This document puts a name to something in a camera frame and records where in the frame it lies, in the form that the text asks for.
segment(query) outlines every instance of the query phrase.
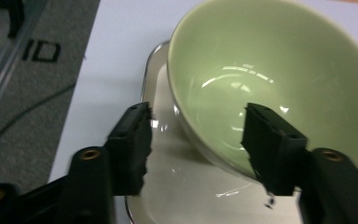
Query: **black cable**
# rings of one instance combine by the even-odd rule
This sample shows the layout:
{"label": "black cable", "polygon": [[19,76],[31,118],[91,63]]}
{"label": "black cable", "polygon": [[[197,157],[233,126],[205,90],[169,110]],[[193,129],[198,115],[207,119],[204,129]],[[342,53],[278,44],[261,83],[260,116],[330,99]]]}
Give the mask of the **black cable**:
{"label": "black cable", "polygon": [[31,105],[30,107],[28,107],[27,109],[25,109],[24,111],[22,111],[19,115],[17,115],[16,117],[14,117],[12,120],[10,120],[5,127],[3,127],[0,130],[0,138],[2,137],[2,135],[4,135],[17,121],[19,121],[20,119],[22,119],[25,115],[27,115],[28,113],[30,113],[31,111],[33,111],[34,109],[38,108],[41,105],[46,104],[47,102],[49,102],[50,100],[53,100],[54,98],[66,93],[67,91],[70,91],[71,89],[73,89],[75,87],[76,84],[72,84],[69,85],[68,87],[64,88],[61,91],[57,91],[54,94],[46,97],[45,99],[36,102],[36,104]]}

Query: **bowl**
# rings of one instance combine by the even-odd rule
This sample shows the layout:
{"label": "bowl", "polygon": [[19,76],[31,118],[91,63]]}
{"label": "bowl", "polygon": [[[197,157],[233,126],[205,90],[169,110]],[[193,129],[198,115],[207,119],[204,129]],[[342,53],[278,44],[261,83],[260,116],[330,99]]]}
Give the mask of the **bowl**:
{"label": "bowl", "polygon": [[255,177],[241,146],[248,103],[267,106],[358,166],[358,46],[288,1],[212,0],[176,27],[168,74],[175,114],[211,162]]}

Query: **white table surface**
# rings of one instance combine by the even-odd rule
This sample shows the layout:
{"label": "white table surface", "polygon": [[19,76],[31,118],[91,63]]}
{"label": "white table surface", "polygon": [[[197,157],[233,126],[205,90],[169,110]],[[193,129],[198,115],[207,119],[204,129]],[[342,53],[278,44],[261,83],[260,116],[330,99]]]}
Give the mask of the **white table surface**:
{"label": "white table surface", "polygon": [[[358,42],[358,4],[294,0],[316,9]],[[127,107],[141,98],[151,50],[170,39],[179,20],[201,0],[101,0],[49,180],[67,174],[72,155],[101,146]],[[117,223],[130,223],[122,197]]]}

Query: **white plate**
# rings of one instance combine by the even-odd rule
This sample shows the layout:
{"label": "white plate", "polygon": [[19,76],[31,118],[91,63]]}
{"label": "white plate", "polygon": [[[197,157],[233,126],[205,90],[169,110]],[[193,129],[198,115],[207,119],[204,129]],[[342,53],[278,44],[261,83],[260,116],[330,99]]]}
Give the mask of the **white plate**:
{"label": "white plate", "polygon": [[296,197],[279,197],[266,207],[269,196],[259,183],[210,164],[188,142],[174,115],[167,53],[168,44],[159,46],[146,69],[143,98],[153,102],[153,151],[141,195],[127,199],[133,222],[301,223]]}

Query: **floor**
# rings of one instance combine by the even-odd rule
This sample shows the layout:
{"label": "floor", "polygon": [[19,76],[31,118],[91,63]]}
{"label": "floor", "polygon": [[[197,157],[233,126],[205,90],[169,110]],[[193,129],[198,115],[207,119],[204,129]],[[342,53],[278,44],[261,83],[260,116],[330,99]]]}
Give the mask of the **floor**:
{"label": "floor", "polygon": [[[21,193],[48,181],[99,5],[37,1],[43,10],[22,44],[9,48],[15,60],[0,94],[0,183],[12,183]],[[31,2],[23,1],[25,23],[35,18]],[[0,9],[0,55],[16,42],[7,38],[8,27],[8,13]]]}

